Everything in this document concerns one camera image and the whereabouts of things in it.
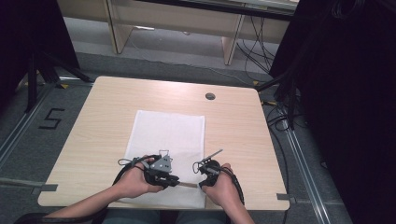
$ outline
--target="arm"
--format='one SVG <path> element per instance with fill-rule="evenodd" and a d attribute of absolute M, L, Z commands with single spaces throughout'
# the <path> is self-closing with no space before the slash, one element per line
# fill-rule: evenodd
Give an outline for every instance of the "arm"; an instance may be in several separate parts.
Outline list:
<path fill-rule="evenodd" d="M 78 203 L 53 212 L 46 217 L 86 217 L 92 215 L 108 204 L 121 198 L 135 198 L 147 192 L 158 192 L 161 186 L 153 186 L 146 182 L 143 172 L 139 169 L 130 169 L 117 184 L 105 189 Z"/>
<path fill-rule="evenodd" d="M 229 163 L 225 163 L 222 166 L 231 169 L 231 165 Z M 254 223 L 248 213 L 248 210 L 241 203 L 238 192 L 228 175 L 221 172 L 215 186 L 203 186 L 202 190 L 207 196 L 209 196 L 213 203 L 224 209 L 225 213 L 230 217 L 233 223 Z"/>

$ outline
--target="forearm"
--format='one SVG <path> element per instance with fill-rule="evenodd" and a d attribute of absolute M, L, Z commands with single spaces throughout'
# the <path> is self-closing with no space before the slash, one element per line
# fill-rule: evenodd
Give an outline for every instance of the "forearm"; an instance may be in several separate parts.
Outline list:
<path fill-rule="evenodd" d="M 234 224 L 254 224 L 248 210 L 241 203 L 228 204 L 224 207 L 225 213 L 233 221 Z"/>
<path fill-rule="evenodd" d="M 86 217 L 100 211 L 119 198 L 120 193 L 113 186 L 78 203 L 74 203 L 66 208 L 51 213 L 47 215 L 47 217 Z"/>

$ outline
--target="person's left hand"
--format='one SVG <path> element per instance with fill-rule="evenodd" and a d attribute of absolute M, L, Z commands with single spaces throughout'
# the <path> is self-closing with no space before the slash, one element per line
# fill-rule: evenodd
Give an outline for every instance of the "person's left hand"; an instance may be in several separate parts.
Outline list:
<path fill-rule="evenodd" d="M 144 169 L 141 162 L 137 163 L 135 166 L 140 167 L 142 170 Z M 136 167 L 126 171 L 114 187 L 118 189 L 121 198 L 135 198 L 144 193 L 163 190 L 162 186 L 148 184 L 143 171 Z"/>

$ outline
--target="white sheet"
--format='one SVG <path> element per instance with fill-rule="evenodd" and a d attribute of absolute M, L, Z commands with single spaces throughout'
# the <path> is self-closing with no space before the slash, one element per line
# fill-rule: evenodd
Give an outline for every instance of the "white sheet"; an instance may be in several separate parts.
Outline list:
<path fill-rule="evenodd" d="M 199 183 L 205 177 L 192 171 L 192 164 L 204 158 L 205 117 L 139 110 L 125 152 L 126 159 L 158 154 L 169 150 L 172 173 L 179 181 Z M 168 187 L 147 193 L 124 203 L 204 208 L 205 194 L 200 189 Z"/>

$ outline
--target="light wood tabletop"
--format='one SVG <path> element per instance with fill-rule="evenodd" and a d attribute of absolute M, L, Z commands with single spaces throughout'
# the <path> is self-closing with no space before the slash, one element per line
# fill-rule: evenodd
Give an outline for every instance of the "light wood tabletop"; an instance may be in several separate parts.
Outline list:
<path fill-rule="evenodd" d="M 216 98 L 207 100 L 213 93 Z M 67 206 L 111 186 L 120 170 L 137 110 L 205 116 L 205 156 L 228 162 L 238 177 L 248 210 L 287 210 L 274 146 L 258 93 L 253 89 L 99 77 L 78 115 L 42 191 L 43 206 Z M 142 207 L 112 203 L 110 207 Z M 205 209 L 219 209 L 206 198 Z"/>

